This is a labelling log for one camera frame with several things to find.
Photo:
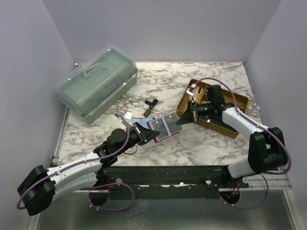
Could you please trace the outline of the black leather card holder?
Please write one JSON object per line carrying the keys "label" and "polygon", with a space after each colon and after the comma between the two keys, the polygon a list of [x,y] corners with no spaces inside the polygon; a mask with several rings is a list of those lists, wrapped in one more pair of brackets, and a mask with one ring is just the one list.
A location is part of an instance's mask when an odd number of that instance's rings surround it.
{"label": "black leather card holder", "polygon": [[143,118],[131,118],[130,122],[132,124],[138,123],[140,126],[144,128],[148,128],[147,122],[154,120],[154,117],[143,117]]}

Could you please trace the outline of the red leather card holder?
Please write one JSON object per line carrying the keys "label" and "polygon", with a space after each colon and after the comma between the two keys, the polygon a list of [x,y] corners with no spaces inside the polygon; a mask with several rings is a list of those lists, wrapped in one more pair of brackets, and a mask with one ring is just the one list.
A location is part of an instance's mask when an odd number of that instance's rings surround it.
{"label": "red leather card holder", "polygon": [[158,131],[160,134],[154,138],[155,143],[159,143],[167,138],[170,138],[178,134],[182,130],[181,125],[177,125],[176,122],[179,120],[176,112],[166,114],[158,117],[146,124],[150,130]]}

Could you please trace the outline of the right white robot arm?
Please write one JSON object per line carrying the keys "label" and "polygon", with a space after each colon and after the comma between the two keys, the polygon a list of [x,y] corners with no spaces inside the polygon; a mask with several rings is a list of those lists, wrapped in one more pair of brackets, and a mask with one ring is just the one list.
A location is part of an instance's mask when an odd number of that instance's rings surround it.
{"label": "right white robot arm", "polygon": [[176,122],[177,125],[195,123],[200,117],[205,117],[220,125],[230,126],[249,140],[248,156],[223,168],[223,186],[233,187],[239,177],[267,173],[288,163],[283,133],[279,128],[259,125],[239,110],[235,103],[225,102],[219,85],[208,86],[208,102],[198,104],[195,101],[195,88],[193,84],[186,91],[191,99],[184,114]]}

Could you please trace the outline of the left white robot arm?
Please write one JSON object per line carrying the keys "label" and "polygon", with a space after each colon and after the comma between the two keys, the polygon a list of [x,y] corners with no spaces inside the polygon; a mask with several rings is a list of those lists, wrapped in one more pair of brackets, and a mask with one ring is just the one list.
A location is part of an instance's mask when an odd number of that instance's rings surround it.
{"label": "left white robot arm", "polygon": [[134,123],[132,127],[113,130],[106,141],[79,160],[48,169],[43,165],[36,166],[17,188],[20,195],[17,208],[26,209],[28,215],[34,216],[64,193],[92,186],[102,189],[106,185],[106,177],[99,173],[101,170],[114,164],[127,149],[142,146],[159,134]]}

